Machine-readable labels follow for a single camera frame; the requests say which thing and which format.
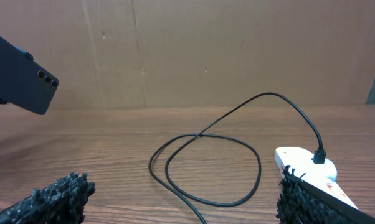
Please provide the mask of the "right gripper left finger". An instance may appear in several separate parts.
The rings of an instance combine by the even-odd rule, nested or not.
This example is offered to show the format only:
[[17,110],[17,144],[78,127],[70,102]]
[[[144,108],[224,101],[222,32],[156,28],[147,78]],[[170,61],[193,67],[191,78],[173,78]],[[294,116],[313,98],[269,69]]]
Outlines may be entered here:
[[57,179],[44,189],[34,189],[30,196],[0,211],[0,224],[81,224],[84,207],[95,193],[95,183],[88,174]]

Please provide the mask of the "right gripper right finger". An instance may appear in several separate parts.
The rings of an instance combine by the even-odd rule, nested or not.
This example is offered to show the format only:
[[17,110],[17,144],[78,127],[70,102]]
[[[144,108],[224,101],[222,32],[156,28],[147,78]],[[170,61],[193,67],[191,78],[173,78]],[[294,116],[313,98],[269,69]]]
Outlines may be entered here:
[[375,224],[375,218],[295,176],[287,165],[276,218],[283,224]]

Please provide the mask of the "Samsung Galaxy smartphone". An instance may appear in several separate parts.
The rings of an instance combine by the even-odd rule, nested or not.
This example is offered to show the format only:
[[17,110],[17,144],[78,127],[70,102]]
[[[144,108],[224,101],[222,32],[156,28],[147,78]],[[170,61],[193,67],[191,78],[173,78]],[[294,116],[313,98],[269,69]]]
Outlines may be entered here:
[[59,80],[25,50],[0,36],[0,98],[43,115],[59,87]]

